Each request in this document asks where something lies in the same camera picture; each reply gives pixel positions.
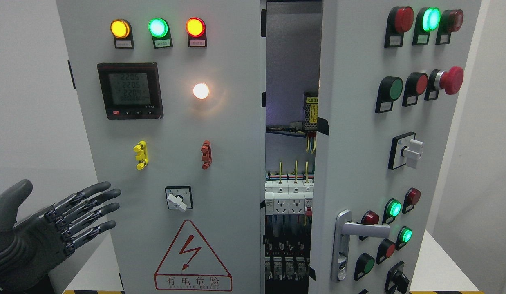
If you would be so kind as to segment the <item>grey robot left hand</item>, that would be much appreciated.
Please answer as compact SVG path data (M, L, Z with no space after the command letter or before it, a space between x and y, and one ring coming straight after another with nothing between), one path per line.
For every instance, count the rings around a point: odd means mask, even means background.
M10 292L34 287L76 249L116 226L114 221L92 226L120 207L104 205L121 194L109 182L74 192L17 224L19 206L32 189L23 179L0 195L0 288Z

